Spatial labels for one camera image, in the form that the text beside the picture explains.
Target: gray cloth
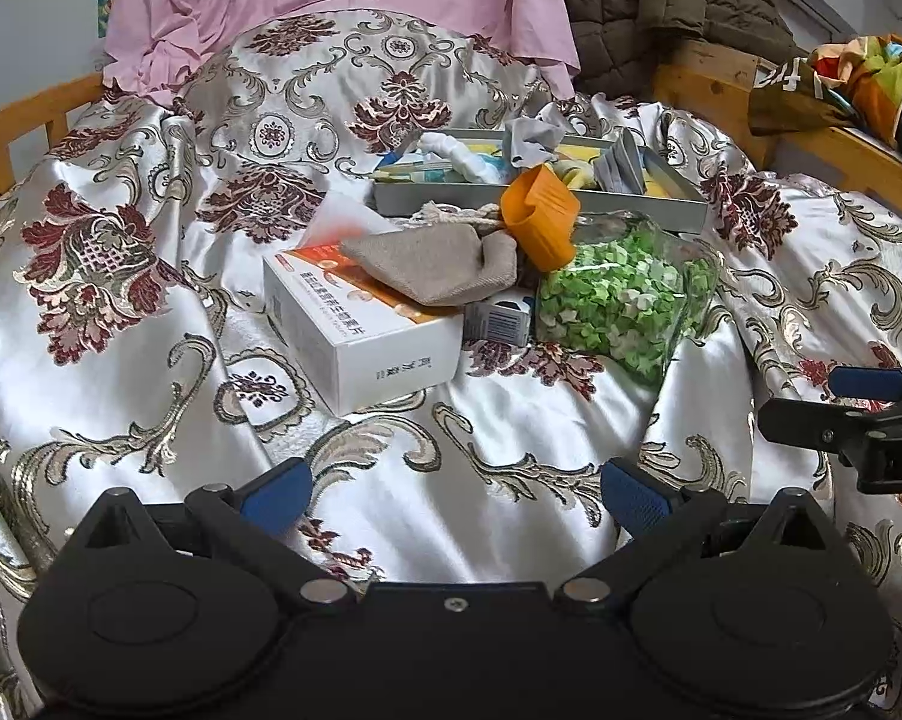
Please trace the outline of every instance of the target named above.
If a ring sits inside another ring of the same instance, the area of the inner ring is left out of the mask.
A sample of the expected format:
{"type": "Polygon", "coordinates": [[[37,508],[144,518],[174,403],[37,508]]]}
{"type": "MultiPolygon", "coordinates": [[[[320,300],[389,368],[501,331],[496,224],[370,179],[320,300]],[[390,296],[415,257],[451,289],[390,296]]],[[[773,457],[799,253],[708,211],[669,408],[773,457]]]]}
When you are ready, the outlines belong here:
{"type": "Polygon", "coordinates": [[[614,194],[644,194],[644,165],[632,132],[627,127],[615,127],[611,143],[611,148],[594,161],[598,186],[614,194]]]}
{"type": "Polygon", "coordinates": [[[555,148],[566,133],[563,127],[522,116],[505,124],[501,156],[518,170],[531,170],[544,162],[553,162],[555,148]]]}
{"type": "Polygon", "coordinates": [[[436,224],[352,238],[341,252],[422,306],[474,303],[517,280],[517,243],[507,230],[479,238],[469,224],[436,224]]]}

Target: wooden bed frame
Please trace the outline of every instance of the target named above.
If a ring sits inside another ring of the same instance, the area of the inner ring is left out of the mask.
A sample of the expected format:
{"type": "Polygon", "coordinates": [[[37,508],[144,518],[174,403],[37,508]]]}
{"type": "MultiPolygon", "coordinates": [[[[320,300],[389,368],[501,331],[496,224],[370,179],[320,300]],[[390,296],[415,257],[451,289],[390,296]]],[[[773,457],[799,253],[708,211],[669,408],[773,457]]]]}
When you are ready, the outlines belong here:
{"type": "MultiPolygon", "coordinates": [[[[836,128],[769,138],[750,134],[747,96],[762,66],[756,56],[687,41],[657,70],[654,96],[723,129],[758,170],[808,172],[843,191],[871,194],[902,215],[902,160],[894,153],[836,128]]],[[[67,113],[103,93],[101,76],[90,74],[0,110],[0,196],[14,185],[8,144],[43,124],[48,146],[56,146],[68,132],[67,113]]]]}
{"type": "Polygon", "coordinates": [[[763,59],[686,41],[654,76],[654,98],[707,119],[742,148],[758,170],[804,172],[842,191],[860,191],[902,215],[902,157],[838,127],[759,138],[747,127],[747,98],[763,59]]]}
{"type": "Polygon", "coordinates": [[[16,100],[0,109],[0,196],[14,186],[14,170],[8,146],[44,125],[48,148],[57,146],[68,134],[69,111],[94,103],[104,94],[100,74],[53,86],[25,100],[16,100]]]}

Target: orange plastic cup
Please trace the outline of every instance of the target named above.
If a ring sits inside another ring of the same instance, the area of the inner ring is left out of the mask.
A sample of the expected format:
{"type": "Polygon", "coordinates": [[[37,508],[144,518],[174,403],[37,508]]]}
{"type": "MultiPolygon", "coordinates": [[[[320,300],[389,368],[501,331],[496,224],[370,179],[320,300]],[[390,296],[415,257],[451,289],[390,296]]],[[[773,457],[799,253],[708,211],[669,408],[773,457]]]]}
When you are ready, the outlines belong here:
{"type": "Polygon", "coordinates": [[[574,259],[571,242],[581,201],[544,165],[526,170],[501,196],[501,218],[542,274],[574,259]]]}

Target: metal tray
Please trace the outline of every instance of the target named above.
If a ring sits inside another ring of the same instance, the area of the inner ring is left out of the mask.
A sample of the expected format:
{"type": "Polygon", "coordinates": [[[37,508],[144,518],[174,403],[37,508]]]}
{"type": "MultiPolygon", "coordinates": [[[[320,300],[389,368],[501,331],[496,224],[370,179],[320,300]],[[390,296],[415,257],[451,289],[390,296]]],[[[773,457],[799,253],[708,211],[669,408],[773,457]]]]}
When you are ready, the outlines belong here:
{"type": "MultiPolygon", "coordinates": [[[[443,129],[438,130],[454,138],[468,141],[500,143],[502,130],[443,129]]],[[[591,146],[607,148],[608,141],[600,138],[582,138],[569,135],[561,141],[566,146],[591,146]]],[[[636,211],[647,214],[665,230],[671,232],[699,233],[704,227],[707,202],[694,184],[654,151],[638,146],[644,167],[651,178],[675,199],[648,197],[643,194],[615,194],[609,191],[575,191],[581,201],[583,214],[599,214],[608,211],[636,211]]],[[[507,189],[504,184],[411,184],[374,182],[374,204],[384,217],[409,217],[429,200],[448,203],[459,208],[481,208],[496,203],[507,189]]]]}

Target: metal screw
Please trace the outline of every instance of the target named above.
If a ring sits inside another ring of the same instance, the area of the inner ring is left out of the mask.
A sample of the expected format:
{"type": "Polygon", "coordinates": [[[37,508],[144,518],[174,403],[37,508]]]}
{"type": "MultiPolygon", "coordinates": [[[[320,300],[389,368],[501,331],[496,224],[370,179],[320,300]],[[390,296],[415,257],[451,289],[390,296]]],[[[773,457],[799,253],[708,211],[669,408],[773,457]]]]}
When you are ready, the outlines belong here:
{"type": "Polygon", "coordinates": [[[464,598],[445,598],[444,608],[448,611],[464,611],[467,608],[467,601],[464,598]]]}
{"type": "Polygon", "coordinates": [[[313,579],[301,586],[300,593],[312,604],[336,604],[347,595],[347,586],[335,579],[313,579]]]}
{"type": "Polygon", "coordinates": [[[596,604],[611,595],[611,588],[600,579],[593,577],[577,577],[564,583],[564,594],[572,601],[583,604],[596,604]]]}

